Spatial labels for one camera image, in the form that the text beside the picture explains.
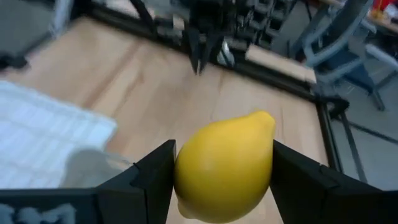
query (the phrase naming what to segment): metal frame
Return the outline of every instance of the metal frame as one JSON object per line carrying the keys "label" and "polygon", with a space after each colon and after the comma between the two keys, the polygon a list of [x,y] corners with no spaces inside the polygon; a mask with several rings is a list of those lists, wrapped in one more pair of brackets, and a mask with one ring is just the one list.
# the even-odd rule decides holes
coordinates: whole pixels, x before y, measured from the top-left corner
{"label": "metal frame", "polygon": [[164,142],[96,187],[1,189],[0,222],[164,224],[173,192],[175,144]]}
{"label": "metal frame", "polygon": [[[125,32],[128,32],[133,35],[137,35],[139,37],[147,38],[153,42],[158,44],[165,45],[166,47],[182,52],[184,54],[189,54],[188,49],[185,49],[179,43],[181,43],[181,39],[179,41],[175,41],[175,39],[166,39],[156,34],[156,29],[154,27],[150,27],[147,21],[141,20],[127,14],[124,14],[119,11],[112,10],[107,8],[103,2],[95,1],[95,0],[38,0],[44,1],[48,5],[52,5],[52,7],[56,6],[57,1],[67,1],[70,2],[72,8],[68,10],[69,15],[63,15],[63,23],[62,25],[56,25],[59,27],[60,32],[62,33],[66,28],[70,21],[81,17],[88,16],[97,21],[105,23],[109,26],[116,27]],[[58,8],[58,12],[65,12],[65,10],[61,10]],[[255,79],[265,85],[270,85],[278,88],[279,90],[286,91],[290,94],[293,94],[297,97],[300,97],[304,100],[307,100],[313,103],[317,109],[318,119],[320,123],[320,128],[322,132],[323,142],[325,145],[326,155],[328,158],[329,167],[332,169],[343,172],[343,167],[341,165],[340,156],[337,150],[335,137],[333,135],[333,131],[331,129],[331,121],[333,119],[339,120],[340,116],[345,113],[345,110],[348,108],[349,103],[341,99],[340,97],[325,97],[321,94],[318,94],[318,91],[315,86],[311,83],[307,83],[305,81],[297,80],[292,78],[286,74],[283,74],[279,71],[264,67],[262,65],[258,65],[254,62],[245,60],[244,52],[240,51],[231,51],[231,53],[235,57],[235,64],[226,64],[222,65],[216,60],[211,60],[210,62],[220,66],[224,69],[231,70],[240,75],[247,76],[249,78]],[[346,135],[352,136],[350,128],[345,128]],[[352,145],[350,143],[351,152],[353,155],[358,155],[357,148],[355,144]],[[360,159],[356,159],[355,161],[359,161],[356,163],[357,170],[363,170],[363,166],[361,165]]]}

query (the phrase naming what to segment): wooden surface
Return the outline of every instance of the wooden surface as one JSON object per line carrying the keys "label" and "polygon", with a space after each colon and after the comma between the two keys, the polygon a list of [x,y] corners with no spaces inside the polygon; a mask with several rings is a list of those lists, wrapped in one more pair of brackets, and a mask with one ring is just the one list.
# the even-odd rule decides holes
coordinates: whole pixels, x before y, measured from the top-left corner
{"label": "wooden surface", "polygon": [[[195,76],[186,56],[89,19],[32,54],[30,64],[1,77],[113,117],[119,128],[107,149],[132,161],[168,139],[179,150],[212,121],[263,109],[277,121],[276,140],[326,164],[311,103],[211,65]],[[167,223],[201,222],[182,218],[173,196]],[[282,223],[271,191],[234,223]]]}
{"label": "wooden surface", "polygon": [[255,45],[250,45],[245,55],[246,60],[252,60],[274,70],[278,70],[283,74],[290,75],[296,79],[316,83],[317,78],[312,68],[304,67],[302,64],[278,55],[274,52],[262,49]]}

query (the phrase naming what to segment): red object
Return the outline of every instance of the red object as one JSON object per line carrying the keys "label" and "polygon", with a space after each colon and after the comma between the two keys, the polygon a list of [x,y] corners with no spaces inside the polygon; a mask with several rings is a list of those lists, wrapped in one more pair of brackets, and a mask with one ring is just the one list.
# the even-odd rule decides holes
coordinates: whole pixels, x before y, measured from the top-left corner
{"label": "red object", "polygon": [[395,1],[396,0],[375,0],[373,2],[373,9],[379,9],[380,6],[380,10],[383,11],[390,3],[393,3]]}

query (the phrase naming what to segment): black metal rail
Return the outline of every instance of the black metal rail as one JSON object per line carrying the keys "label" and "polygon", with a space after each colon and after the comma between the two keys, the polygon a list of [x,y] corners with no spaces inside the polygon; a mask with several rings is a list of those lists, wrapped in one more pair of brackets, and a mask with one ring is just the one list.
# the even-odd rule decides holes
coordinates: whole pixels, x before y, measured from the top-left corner
{"label": "black metal rail", "polygon": [[[91,3],[90,9],[85,12],[85,15],[90,16],[97,21],[101,21],[107,25],[116,27],[125,32],[143,37],[158,44],[165,45],[168,48],[188,54],[178,42],[170,39],[156,36],[152,30],[147,27],[140,19],[131,17],[127,14],[112,10],[106,6]],[[312,102],[317,107],[319,122],[322,130],[322,136],[325,143],[325,150],[328,157],[329,166],[339,172],[343,171],[340,163],[340,158],[336,148],[336,142],[333,136],[333,131],[330,126],[330,118],[344,112],[349,103],[341,98],[322,97],[314,95],[311,90],[311,84],[294,79],[279,71],[263,67],[254,62],[244,59],[244,54],[234,53],[235,66],[227,67],[219,64],[216,60],[211,63],[220,66],[224,69],[234,71],[240,75],[253,78],[263,84],[270,85],[278,88],[279,90],[286,91],[304,100]],[[333,109],[328,111],[327,104],[333,104]]]}

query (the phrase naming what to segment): chair armrest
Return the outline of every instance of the chair armrest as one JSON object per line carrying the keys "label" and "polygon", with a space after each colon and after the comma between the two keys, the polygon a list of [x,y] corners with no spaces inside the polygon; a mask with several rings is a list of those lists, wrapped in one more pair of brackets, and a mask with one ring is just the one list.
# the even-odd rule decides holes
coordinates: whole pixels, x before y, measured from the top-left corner
{"label": "chair armrest", "polygon": [[323,36],[323,34],[329,29],[328,26],[322,26],[319,29],[315,30],[312,34],[308,35],[308,37],[304,40],[304,46],[311,45],[315,41],[318,41],[319,37]]}
{"label": "chair armrest", "polygon": [[332,70],[331,72],[324,74],[317,74],[317,81],[320,83],[330,84],[335,82],[337,79],[343,77],[348,72],[352,71],[357,66],[362,64],[362,59],[356,59],[340,65],[338,68]]}
{"label": "chair armrest", "polygon": [[361,26],[367,28],[374,34],[377,33],[377,27],[374,24],[370,23],[366,18],[361,21]]}
{"label": "chair armrest", "polygon": [[332,57],[334,54],[339,52],[347,42],[344,37],[340,37],[335,44],[330,45],[330,47],[325,47],[323,50],[319,51],[318,53],[314,54],[311,47],[304,48],[304,52],[307,56],[308,53],[312,53],[310,57],[307,56],[307,61],[305,62],[306,66],[308,67],[315,67],[320,63],[326,61],[328,58]]}
{"label": "chair armrest", "polygon": [[398,61],[387,52],[380,49],[378,46],[373,44],[366,44],[365,45],[366,53],[372,55],[373,57],[377,58],[378,60],[392,66],[394,69],[398,70]]}

